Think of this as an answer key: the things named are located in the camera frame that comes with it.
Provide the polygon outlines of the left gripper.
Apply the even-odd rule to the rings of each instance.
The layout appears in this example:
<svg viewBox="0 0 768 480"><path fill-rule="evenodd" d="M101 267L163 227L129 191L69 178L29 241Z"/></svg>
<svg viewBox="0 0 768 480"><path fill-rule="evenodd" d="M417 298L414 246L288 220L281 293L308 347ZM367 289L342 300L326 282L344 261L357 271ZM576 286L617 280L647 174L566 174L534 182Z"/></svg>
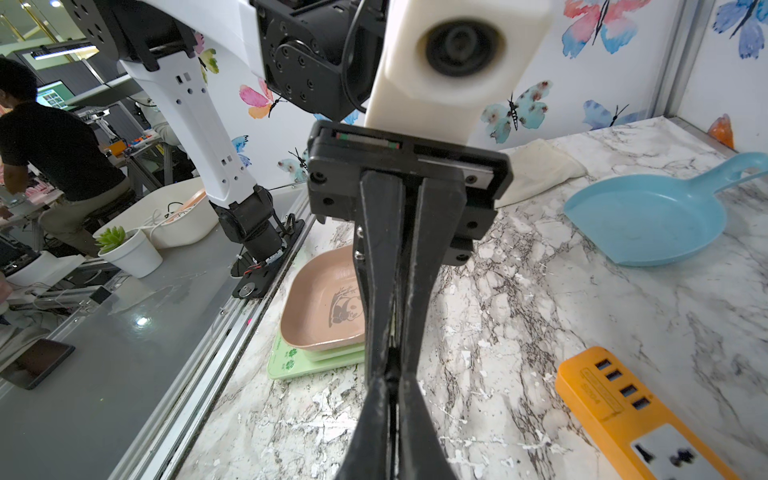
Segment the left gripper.
<svg viewBox="0 0 768 480"><path fill-rule="evenodd" d="M320 220L330 217L353 221L359 197L356 225L362 229L362 236L355 248L362 258L355 266L366 308L369 384L386 374L399 273L404 185L416 189L422 183L406 260L400 333L401 371L413 375L440 267L442 263L466 264L473 243L492 226L495 202L514 178L509 156L326 120L313 125L307 152L309 200Z"/></svg>

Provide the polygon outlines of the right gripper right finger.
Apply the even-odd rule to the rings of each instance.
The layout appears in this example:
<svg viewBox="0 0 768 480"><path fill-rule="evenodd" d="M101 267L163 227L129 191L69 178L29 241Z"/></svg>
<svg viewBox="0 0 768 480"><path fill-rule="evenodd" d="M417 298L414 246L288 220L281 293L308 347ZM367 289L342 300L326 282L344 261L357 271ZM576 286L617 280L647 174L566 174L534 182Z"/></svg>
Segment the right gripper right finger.
<svg viewBox="0 0 768 480"><path fill-rule="evenodd" d="M401 376L397 406L398 478L456 480L414 374Z"/></svg>

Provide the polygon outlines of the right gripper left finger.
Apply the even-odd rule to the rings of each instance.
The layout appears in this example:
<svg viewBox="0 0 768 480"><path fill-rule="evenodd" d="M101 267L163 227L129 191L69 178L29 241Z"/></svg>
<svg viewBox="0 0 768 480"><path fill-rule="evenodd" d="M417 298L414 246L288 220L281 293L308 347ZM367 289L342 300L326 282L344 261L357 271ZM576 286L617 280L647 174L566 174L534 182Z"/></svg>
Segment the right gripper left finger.
<svg viewBox="0 0 768 480"><path fill-rule="evenodd" d="M392 474L394 402L385 378L370 384L355 431L336 479L384 480Z"/></svg>

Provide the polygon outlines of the green electronic scale pink tray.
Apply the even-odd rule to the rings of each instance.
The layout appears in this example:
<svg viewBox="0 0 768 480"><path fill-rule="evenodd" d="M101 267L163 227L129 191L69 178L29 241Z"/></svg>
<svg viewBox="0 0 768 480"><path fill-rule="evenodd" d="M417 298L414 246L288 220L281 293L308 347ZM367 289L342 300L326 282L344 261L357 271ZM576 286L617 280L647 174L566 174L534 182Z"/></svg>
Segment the green electronic scale pink tray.
<svg viewBox="0 0 768 480"><path fill-rule="evenodd" d="M267 364L272 380L287 380L360 364L365 318L353 263L345 246L311 259L297 273Z"/></svg>

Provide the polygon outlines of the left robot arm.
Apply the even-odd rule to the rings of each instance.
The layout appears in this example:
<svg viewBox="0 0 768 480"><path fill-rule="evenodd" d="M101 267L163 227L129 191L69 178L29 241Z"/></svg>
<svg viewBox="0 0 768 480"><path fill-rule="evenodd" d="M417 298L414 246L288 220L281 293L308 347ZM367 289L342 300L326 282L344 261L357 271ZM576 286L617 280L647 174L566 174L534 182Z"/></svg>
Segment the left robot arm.
<svg viewBox="0 0 768 480"><path fill-rule="evenodd" d="M266 190L238 160L207 93L199 38L320 115L307 186L318 216L352 221L366 377L419 362L442 265L471 254L512 180L503 154L468 146L491 94L525 67L548 4L513 1L69 1L67 13L150 95L189 152L230 238L257 259L279 239Z"/></svg>

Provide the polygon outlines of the beige cloth glove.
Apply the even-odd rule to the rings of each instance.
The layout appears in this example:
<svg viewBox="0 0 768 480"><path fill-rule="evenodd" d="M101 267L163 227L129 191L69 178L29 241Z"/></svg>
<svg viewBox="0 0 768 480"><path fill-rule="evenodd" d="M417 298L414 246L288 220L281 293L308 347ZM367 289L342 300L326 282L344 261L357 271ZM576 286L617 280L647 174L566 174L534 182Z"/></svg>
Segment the beige cloth glove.
<svg viewBox="0 0 768 480"><path fill-rule="evenodd" d="M586 167L544 140L502 150L508 156L513 181L495 208L501 209L542 194L568 180L584 177Z"/></svg>

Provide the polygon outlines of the orange power strip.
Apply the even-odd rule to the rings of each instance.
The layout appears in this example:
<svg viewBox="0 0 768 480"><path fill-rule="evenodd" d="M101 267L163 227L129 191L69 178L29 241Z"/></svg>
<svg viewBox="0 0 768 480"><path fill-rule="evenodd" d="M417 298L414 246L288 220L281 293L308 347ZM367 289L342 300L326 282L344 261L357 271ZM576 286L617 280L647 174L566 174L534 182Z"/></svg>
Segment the orange power strip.
<svg viewBox="0 0 768 480"><path fill-rule="evenodd" d="M563 361L555 388L623 479L738 477L605 348Z"/></svg>

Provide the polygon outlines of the white tub outside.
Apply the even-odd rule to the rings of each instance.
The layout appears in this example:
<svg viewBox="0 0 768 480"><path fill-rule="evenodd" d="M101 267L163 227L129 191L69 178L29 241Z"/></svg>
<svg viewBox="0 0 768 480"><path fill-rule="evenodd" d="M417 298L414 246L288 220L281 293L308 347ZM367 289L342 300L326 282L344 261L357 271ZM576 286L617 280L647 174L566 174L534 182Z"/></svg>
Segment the white tub outside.
<svg viewBox="0 0 768 480"><path fill-rule="evenodd" d="M123 227L126 232L140 229L161 250L196 243L218 224L202 180L193 178L151 192L99 228L93 237L112 227Z"/></svg>

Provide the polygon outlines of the blue plastic dustpan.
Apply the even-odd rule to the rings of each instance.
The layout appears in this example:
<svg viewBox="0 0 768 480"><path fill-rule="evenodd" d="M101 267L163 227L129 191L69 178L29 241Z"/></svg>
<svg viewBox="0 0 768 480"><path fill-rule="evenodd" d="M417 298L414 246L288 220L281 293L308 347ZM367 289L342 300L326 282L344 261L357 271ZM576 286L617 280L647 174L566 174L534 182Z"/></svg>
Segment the blue plastic dustpan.
<svg viewBox="0 0 768 480"><path fill-rule="evenodd" d="M765 153L741 153L688 180L628 175L574 194L564 213L613 263L652 267L696 255L724 231L717 194L767 174Z"/></svg>

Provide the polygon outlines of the small succulent white pot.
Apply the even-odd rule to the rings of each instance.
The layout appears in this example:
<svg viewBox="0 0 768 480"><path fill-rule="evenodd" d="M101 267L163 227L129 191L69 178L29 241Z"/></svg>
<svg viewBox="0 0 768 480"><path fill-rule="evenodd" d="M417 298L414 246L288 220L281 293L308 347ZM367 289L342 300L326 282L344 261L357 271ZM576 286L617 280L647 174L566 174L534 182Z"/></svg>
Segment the small succulent white pot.
<svg viewBox="0 0 768 480"><path fill-rule="evenodd" d="M96 237L99 257L123 272L144 278L154 272L163 258L141 229L126 231L122 226L107 228Z"/></svg>

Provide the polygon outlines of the person in black shirt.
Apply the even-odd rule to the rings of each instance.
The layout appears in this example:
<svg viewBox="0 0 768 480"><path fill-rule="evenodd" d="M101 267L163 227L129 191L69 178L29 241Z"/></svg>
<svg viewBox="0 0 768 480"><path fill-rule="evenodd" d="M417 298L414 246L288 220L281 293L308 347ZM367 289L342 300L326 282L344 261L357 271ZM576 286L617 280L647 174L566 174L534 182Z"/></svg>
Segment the person in black shirt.
<svg viewBox="0 0 768 480"><path fill-rule="evenodd" d="M100 247L85 219L131 189L129 179L99 148L91 128L77 116L36 101L37 78L26 66L1 60L1 160L6 189L23 193L34 166L62 192L39 216L50 235L96 257Z"/></svg>

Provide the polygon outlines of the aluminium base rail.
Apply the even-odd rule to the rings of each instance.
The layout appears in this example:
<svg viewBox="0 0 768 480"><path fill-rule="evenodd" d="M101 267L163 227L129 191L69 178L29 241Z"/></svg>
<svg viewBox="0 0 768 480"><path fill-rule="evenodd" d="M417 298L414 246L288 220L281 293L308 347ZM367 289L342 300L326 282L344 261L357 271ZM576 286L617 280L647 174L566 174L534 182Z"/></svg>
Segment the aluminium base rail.
<svg viewBox="0 0 768 480"><path fill-rule="evenodd" d="M116 293L138 348L121 399L150 410L113 479L176 477L269 303L233 297L245 255L220 228L162 255L155 272Z"/></svg>

